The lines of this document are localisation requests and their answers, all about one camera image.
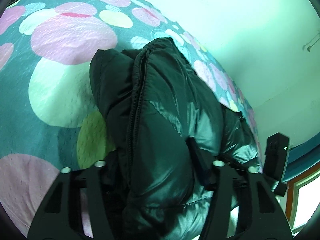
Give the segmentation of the black shiny puffer jacket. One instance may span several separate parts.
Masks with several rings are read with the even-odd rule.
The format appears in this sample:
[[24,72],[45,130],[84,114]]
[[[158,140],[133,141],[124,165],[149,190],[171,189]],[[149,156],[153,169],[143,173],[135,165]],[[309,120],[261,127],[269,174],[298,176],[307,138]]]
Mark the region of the black shiny puffer jacket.
[[221,104],[170,38],[140,50],[99,50],[92,93],[116,150],[107,215],[116,239],[192,239],[212,193],[196,177],[187,139],[214,157],[259,168],[251,128]]

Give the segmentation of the teal window ledge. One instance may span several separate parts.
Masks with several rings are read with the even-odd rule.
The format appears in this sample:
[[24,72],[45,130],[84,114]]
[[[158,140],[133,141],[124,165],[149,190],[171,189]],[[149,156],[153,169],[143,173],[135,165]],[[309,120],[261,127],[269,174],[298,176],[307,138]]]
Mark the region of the teal window ledge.
[[319,162],[319,133],[289,151],[284,182],[299,176]]

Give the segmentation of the polka dot bed sheet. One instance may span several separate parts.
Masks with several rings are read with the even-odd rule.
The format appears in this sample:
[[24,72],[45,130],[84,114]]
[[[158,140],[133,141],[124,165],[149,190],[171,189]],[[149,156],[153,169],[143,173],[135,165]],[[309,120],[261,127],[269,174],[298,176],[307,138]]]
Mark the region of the polka dot bed sheet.
[[222,66],[144,0],[18,0],[1,16],[1,205],[26,236],[63,167],[87,168],[111,145],[89,85],[98,49],[140,49],[170,37],[221,103],[254,112]]

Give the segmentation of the orange window frame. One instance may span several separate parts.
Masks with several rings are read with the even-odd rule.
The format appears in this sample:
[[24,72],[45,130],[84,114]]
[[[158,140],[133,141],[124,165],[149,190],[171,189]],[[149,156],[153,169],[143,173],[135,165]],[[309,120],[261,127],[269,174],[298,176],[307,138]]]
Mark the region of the orange window frame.
[[288,181],[285,214],[296,236],[319,205],[319,163]]

